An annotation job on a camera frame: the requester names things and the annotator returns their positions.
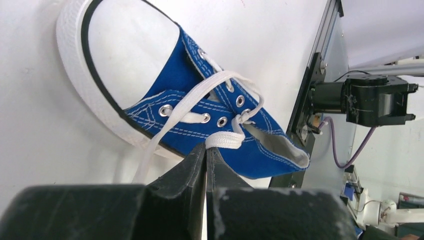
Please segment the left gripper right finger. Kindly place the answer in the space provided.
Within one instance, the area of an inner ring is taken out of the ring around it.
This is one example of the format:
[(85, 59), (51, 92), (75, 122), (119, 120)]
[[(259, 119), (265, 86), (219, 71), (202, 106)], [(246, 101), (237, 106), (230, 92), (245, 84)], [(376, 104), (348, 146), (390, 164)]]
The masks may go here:
[(350, 214), (334, 193), (253, 188), (206, 151), (207, 237), (210, 240), (354, 240)]

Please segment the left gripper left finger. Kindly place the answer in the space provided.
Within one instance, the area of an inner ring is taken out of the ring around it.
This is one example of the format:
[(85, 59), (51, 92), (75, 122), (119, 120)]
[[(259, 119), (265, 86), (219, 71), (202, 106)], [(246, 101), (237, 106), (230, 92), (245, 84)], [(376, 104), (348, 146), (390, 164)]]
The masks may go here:
[(198, 144), (150, 184), (39, 185), (16, 195), (3, 240), (199, 240), (206, 149)]

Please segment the white shoelace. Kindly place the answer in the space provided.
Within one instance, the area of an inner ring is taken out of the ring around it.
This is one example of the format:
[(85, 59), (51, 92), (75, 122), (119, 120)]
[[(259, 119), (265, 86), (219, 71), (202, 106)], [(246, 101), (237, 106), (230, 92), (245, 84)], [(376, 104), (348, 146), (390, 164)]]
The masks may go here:
[(166, 133), (171, 130), (177, 123), (201, 123), (204, 121), (204, 118), (199, 113), (191, 112), (192, 108), (209, 92), (214, 88), (219, 86), (222, 83), (225, 83), (228, 87), (232, 86), (231, 79), (236, 78), (240, 83), (242, 83), (247, 89), (255, 93), (259, 102), (257, 106), (250, 110), (249, 112), (244, 112), (242, 114), (236, 115), (231, 120), (231, 126), (233, 131), (218, 131), (211, 134), (205, 140), (205, 146), (207, 149), (212, 147), (225, 148), (225, 149), (238, 149), (242, 145), (243, 140), (245, 139), (245, 134), (241, 128), (241, 124), (249, 121), (254, 115), (256, 115), (264, 105), (264, 97), (260, 89), (255, 85), (255, 83), (246, 77), (241, 76), (239, 73), (223, 70), (211, 57), (209, 57), (205, 52), (200, 51), (200, 56), (208, 64), (210, 64), (217, 73), (206, 78), (201, 83), (197, 84), (192, 88), (187, 95), (175, 106), (173, 110), (170, 111), (168, 115), (168, 120), (147, 145), (145, 150), (145, 156), (143, 161), (138, 164), (137, 170), (132, 178), (132, 184), (141, 183), (146, 174), (149, 171), (149, 165), (151, 163), (151, 158), (160, 143), (160, 140), (166, 135)]

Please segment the blue canvas sneaker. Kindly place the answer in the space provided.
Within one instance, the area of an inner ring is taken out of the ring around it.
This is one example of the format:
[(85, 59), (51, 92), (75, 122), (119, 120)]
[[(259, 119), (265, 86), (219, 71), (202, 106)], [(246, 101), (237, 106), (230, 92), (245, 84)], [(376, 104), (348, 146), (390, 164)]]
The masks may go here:
[[(65, 71), (90, 110), (145, 151), (171, 110), (217, 73), (197, 43), (145, 0), (70, 0), (57, 19), (56, 39)], [(232, 119), (253, 110), (259, 97), (236, 78), (230, 81), (232, 86), (221, 83), (191, 109), (202, 115), (201, 123), (177, 123), (154, 153), (184, 157), (196, 145), (206, 145), (210, 135), (232, 132)], [(309, 167), (310, 155), (264, 107), (240, 127), (245, 139), (239, 148), (211, 147), (237, 174), (258, 179)]]

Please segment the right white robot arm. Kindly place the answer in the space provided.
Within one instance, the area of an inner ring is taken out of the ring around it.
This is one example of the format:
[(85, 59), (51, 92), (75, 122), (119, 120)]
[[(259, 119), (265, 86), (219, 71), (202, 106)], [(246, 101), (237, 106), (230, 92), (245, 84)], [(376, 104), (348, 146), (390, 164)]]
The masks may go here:
[(404, 125), (418, 119), (408, 110), (416, 83), (398, 76), (352, 75), (344, 82), (319, 82), (311, 89), (314, 113), (344, 114), (346, 121), (365, 126)]

